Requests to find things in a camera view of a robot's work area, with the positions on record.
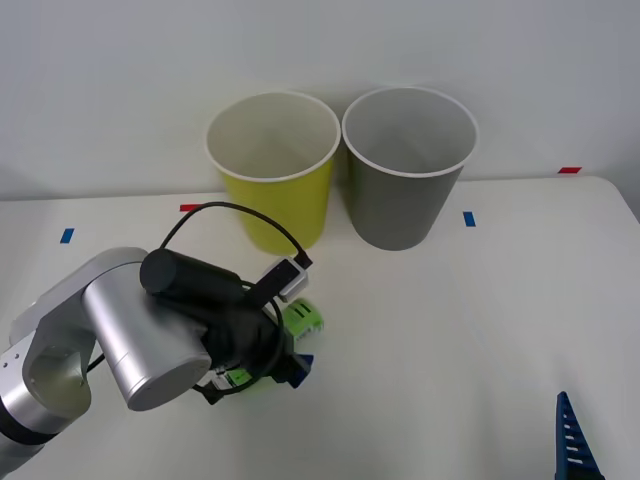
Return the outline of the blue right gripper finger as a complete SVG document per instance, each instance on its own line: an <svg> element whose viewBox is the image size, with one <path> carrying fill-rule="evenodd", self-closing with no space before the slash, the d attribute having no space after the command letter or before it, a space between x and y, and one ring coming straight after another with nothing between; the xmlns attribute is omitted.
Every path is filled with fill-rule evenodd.
<svg viewBox="0 0 640 480"><path fill-rule="evenodd" d="M555 480L603 480L564 391L556 398L555 465Z"/></svg>

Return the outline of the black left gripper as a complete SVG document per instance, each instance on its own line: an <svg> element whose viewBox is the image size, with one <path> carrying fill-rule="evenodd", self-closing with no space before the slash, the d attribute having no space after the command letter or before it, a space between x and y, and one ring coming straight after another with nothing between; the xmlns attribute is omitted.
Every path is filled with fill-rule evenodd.
<svg viewBox="0 0 640 480"><path fill-rule="evenodd" d="M249 389L268 378L297 389L311 372L314 356L295 351L289 319L296 310L234 306L207 325L205 348L213 379L207 389Z"/></svg>

